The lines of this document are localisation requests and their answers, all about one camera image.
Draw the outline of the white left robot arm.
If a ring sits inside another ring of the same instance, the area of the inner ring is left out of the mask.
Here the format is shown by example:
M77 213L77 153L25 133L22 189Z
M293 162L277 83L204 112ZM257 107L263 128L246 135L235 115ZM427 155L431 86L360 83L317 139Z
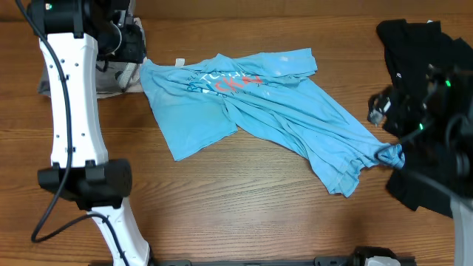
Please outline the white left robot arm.
M21 7L40 41L52 104L51 165L38 172L38 184L95 222L114 265L154 264L129 202L131 166L109 158L98 116L97 73L146 56L134 9L132 0L35 0Z

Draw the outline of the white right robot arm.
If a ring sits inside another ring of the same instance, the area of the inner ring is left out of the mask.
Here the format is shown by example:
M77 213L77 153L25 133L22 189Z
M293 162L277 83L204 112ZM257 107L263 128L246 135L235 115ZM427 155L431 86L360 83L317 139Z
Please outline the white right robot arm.
M455 265L472 264L472 71L429 65L421 95L394 86L369 99L368 120L396 124L395 143L375 159L448 197L455 224Z

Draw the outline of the light blue printed t-shirt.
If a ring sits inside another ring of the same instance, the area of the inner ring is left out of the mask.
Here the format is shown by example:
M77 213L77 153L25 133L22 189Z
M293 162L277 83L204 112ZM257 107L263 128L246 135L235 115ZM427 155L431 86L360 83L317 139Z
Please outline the light blue printed t-shirt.
M305 48L187 66L146 61L140 82L176 161L243 129L294 151L331 194L349 196L364 168L401 167L405 156L316 85L317 69Z

